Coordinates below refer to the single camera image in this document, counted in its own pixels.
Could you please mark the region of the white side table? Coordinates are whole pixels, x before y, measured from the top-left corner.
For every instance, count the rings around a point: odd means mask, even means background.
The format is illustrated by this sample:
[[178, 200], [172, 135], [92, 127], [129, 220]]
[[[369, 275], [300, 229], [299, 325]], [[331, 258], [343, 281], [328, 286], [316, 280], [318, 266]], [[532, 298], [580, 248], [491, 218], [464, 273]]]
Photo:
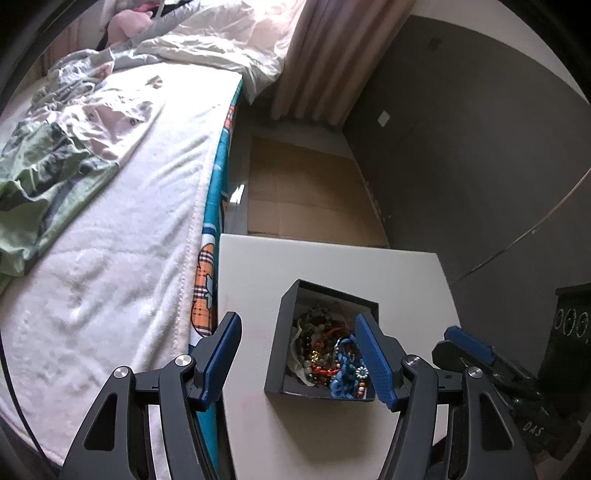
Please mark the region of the white side table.
[[370, 396], [356, 299], [429, 359], [457, 310], [433, 253], [223, 235], [218, 306], [242, 319], [223, 391], [240, 479], [375, 479], [398, 417]]

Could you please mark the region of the black jewelry box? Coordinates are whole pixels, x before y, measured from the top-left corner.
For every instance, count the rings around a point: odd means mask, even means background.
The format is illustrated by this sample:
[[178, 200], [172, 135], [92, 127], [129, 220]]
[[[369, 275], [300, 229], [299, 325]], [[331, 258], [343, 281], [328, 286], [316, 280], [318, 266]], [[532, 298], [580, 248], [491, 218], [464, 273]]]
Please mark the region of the black jewelry box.
[[266, 395], [370, 402], [376, 397], [356, 342], [356, 316], [379, 304], [298, 279], [280, 299]]

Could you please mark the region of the flattened cardboard sheet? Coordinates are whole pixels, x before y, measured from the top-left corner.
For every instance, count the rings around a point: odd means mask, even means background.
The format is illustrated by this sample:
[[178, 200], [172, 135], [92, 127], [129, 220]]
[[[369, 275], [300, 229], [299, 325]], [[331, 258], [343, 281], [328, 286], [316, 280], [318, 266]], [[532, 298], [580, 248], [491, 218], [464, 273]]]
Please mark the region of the flattened cardboard sheet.
[[356, 162], [252, 138], [247, 231], [252, 235], [387, 248]]

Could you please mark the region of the green patterned quilt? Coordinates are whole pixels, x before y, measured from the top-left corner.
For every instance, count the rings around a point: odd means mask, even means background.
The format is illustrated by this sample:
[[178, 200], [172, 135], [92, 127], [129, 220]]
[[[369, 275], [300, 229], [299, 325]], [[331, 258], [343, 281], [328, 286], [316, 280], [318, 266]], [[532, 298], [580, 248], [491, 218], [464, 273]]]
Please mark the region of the green patterned quilt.
[[157, 63], [131, 50], [63, 57], [1, 151], [1, 279], [26, 275], [118, 173], [162, 109]]

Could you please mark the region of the white pillow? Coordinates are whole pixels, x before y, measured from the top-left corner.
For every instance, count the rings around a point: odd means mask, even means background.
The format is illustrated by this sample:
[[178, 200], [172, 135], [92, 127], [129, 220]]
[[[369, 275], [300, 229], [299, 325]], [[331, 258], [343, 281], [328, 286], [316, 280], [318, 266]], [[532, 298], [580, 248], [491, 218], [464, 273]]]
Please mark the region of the white pillow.
[[304, 1], [203, 1], [171, 31], [143, 40], [137, 51], [242, 75], [253, 102], [286, 65]]

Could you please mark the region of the teal cartoon bed sheet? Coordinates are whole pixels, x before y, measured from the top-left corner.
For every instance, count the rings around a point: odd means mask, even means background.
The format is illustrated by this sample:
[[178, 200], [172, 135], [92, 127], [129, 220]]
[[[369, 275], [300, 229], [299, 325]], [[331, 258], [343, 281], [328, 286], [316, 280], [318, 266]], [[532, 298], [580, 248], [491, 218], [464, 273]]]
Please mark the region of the teal cartoon bed sheet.
[[217, 270], [219, 238], [224, 230], [226, 209], [228, 209], [228, 163], [235, 111], [242, 93], [242, 81], [226, 112], [224, 125], [217, 144], [211, 182], [204, 207], [197, 269], [193, 282], [193, 297], [190, 310], [191, 330], [189, 331], [188, 352], [191, 353], [204, 338], [211, 336], [217, 326]]

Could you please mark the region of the pink plush toy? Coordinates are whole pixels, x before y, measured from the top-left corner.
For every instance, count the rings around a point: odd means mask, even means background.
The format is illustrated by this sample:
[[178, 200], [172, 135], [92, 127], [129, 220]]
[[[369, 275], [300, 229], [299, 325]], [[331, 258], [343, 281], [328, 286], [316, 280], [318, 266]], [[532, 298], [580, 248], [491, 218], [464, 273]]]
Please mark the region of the pink plush toy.
[[152, 12], [122, 10], [107, 26], [107, 45], [123, 43], [153, 24]]

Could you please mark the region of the pink beige curtain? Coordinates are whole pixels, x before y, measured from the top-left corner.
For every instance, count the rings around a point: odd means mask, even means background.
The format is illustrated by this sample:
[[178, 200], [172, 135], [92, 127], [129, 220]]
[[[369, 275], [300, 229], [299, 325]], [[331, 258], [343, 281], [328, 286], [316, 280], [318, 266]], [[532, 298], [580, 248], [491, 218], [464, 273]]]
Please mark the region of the pink beige curtain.
[[344, 125], [414, 6], [412, 0], [305, 3], [270, 118]]

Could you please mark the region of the white wall socket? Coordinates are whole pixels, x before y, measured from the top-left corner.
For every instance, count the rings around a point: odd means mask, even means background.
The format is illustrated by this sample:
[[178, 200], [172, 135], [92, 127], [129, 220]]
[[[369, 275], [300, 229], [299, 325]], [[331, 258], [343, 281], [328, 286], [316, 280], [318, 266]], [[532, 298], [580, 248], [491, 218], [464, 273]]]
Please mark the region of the white wall socket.
[[388, 121], [390, 120], [391, 116], [387, 111], [383, 111], [380, 116], [378, 117], [378, 124], [384, 128]]

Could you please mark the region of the bed with white blanket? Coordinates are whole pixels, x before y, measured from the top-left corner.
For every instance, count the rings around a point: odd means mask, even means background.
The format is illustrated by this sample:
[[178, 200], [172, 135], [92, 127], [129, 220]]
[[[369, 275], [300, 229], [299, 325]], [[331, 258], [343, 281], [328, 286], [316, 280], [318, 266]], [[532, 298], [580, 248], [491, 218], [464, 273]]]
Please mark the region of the bed with white blanket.
[[111, 372], [186, 351], [214, 156], [238, 73], [160, 63], [163, 107], [129, 161], [1, 299], [1, 416], [62, 463]]

